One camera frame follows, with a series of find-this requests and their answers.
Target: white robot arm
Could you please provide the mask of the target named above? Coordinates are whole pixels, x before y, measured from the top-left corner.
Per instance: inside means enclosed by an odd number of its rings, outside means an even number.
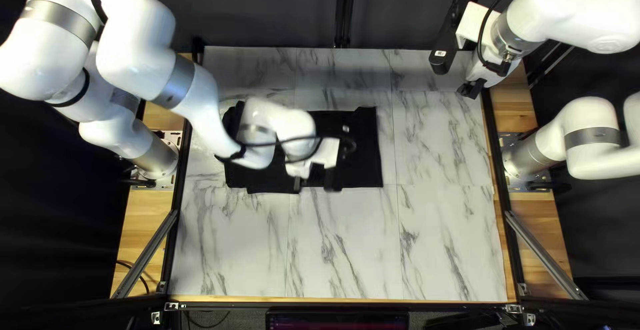
[[[598,54],[628,50],[640,42],[640,0],[513,0],[502,14],[469,2],[456,30],[481,45],[467,68],[468,85],[491,87],[520,59],[548,39]],[[481,52],[486,61],[478,56]],[[611,179],[640,174],[640,93],[625,101],[630,146],[620,147],[618,120],[603,98],[578,98],[556,118],[503,153],[506,172],[532,181],[541,170],[566,160],[578,179]]]
[[[94,43],[92,47],[101,23],[104,29],[99,45]],[[306,111],[257,98],[246,103],[238,141],[229,137],[220,119],[216,81],[204,68],[169,48],[174,28],[171,11],[157,0],[28,0],[9,38],[0,47],[0,87],[22,98],[64,102],[78,94],[84,81],[82,68],[91,48],[89,62],[95,58],[92,79],[104,78],[112,90],[115,86],[187,118],[212,154],[244,167],[263,169],[271,162],[275,147],[244,146],[245,143],[300,137],[304,138],[283,144],[285,153],[298,159],[314,154],[319,144],[314,138],[315,123]],[[78,110],[81,103],[87,104]],[[115,108],[104,98],[100,105],[112,111]],[[168,167],[164,164],[163,153],[169,148],[162,142],[156,145],[166,148],[150,148],[155,136],[144,125],[127,114],[127,125],[116,125],[114,120],[106,134],[107,127],[91,122],[102,113],[99,110],[83,98],[76,108],[61,112],[83,122],[81,134],[87,141],[127,159],[145,154],[141,151],[144,148],[147,157],[153,155],[150,163],[155,164],[154,169],[164,167],[164,173],[172,170],[175,163]],[[124,121],[122,114],[117,116]],[[134,137],[138,141],[136,150],[131,146],[135,141],[126,141]],[[333,147],[337,156],[337,146]],[[316,157],[314,162],[326,166],[332,162],[325,160]],[[305,164],[310,166],[310,159],[305,159]],[[290,166],[287,170],[292,176],[308,174]]]
[[[622,52],[640,42],[640,0],[513,0],[502,14],[469,2],[456,37],[477,42],[485,15],[481,46],[467,67],[466,80],[485,88],[500,82],[520,58],[548,39],[599,54]],[[498,74],[478,58],[496,67]]]

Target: screen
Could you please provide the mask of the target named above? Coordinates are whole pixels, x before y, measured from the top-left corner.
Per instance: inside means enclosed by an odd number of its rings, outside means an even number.
[[[406,330],[407,313],[269,312],[267,330]]]

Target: white marble tile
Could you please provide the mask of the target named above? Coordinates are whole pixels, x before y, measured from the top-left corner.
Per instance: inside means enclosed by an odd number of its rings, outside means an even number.
[[[492,187],[397,191],[404,298],[506,301]]]
[[[203,66],[221,88],[294,88],[296,49],[207,46]]]
[[[446,75],[436,75],[429,64],[431,51],[389,50],[393,89],[456,91],[465,81],[471,51],[458,51]]]
[[[289,197],[188,177],[170,292],[284,296]]]
[[[296,88],[389,90],[388,50],[299,48]]]
[[[393,101],[398,184],[492,184],[479,100],[395,91]]]
[[[287,296],[400,299],[396,188],[305,188],[292,201]]]
[[[375,106],[378,114],[378,144],[385,184],[396,183],[396,156],[391,91],[372,89],[297,88],[295,105],[307,111],[353,111],[360,106]]]

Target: black cloth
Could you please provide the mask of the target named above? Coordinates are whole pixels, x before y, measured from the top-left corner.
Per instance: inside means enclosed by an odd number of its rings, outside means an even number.
[[[244,103],[239,101],[223,117],[227,132],[236,138]],[[375,107],[358,107],[355,111],[309,111],[316,122],[319,137],[351,137],[356,143],[356,151],[342,159],[342,151],[333,169],[324,170],[321,164],[312,164],[307,180],[301,180],[302,187],[324,187],[326,190],[340,191],[342,188],[381,188],[382,166],[378,146],[378,121]],[[340,149],[348,144],[340,141]],[[225,163],[225,179],[230,188],[246,188],[248,194],[278,193],[297,194],[294,178],[285,170],[285,154],[281,146],[276,146],[271,164],[262,170],[247,169],[230,161]]]

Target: wooden surface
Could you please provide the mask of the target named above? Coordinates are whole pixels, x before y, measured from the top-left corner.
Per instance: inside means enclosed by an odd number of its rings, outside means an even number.
[[[491,95],[498,132],[527,132],[538,127],[522,64],[509,77],[494,86],[491,89]],[[512,210],[564,271],[571,276],[553,193],[515,193],[511,194],[509,198],[511,199]],[[493,202],[498,218],[502,254],[505,259],[504,272],[507,277],[507,294],[509,300],[513,301],[515,300],[515,292],[511,268],[507,266],[508,254],[497,192]],[[520,245],[520,259],[525,283],[528,285],[531,294],[540,297],[568,298],[564,290],[551,278],[529,247],[522,243],[520,239],[518,239],[518,243]]]
[[[536,117],[533,111],[531,96],[527,86],[524,67],[520,65],[509,77],[492,88],[493,109],[495,112],[499,132],[526,132],[537,127]],[[147,103],[144,122],[149,128],[156,130],[182,129],[183,119],[169,111]],[[173,192],[148,192],[134,190],[129,194],[127,214],[120,240],[118,259],[133,262],[156,231],[171,207]],[[564,240],[557,217],[556,203],[551,193],[536,194],[512,194],[511,206],[513,211],[522,219],[529,230],[534,233],[551,255],[558,261],[568,274],[571,274],[567,260]],[[515,300],[515,288],[511,278],[511,266],[506,250],[504,227],[500,213],[498,195],[495,195],[495,209],[502,245],[504,259],[504,273],[507,280],[508,300]],[[156,252],[153,259],[145,269],[143,277],[147,280],[151,291],[155,291],[157,280],[160,278],[164,245]],[[535,296],[542,297],[567,297],[564,291],[556,285],[548,275],[535,255],[526,245],[520,244],[520,257],[526,284]],[[125,267],[117,265],[115,268],[112,290],[127,273]],[[138,281],[130,296],[143,295],[144,287]],[[362,299],[309,299],[290,297],[228,297],[208,295],[174,295],[176,301],[260,301],[260,302],[376,302],[376,300]],[[394,302],[413,302],[399,300]]]

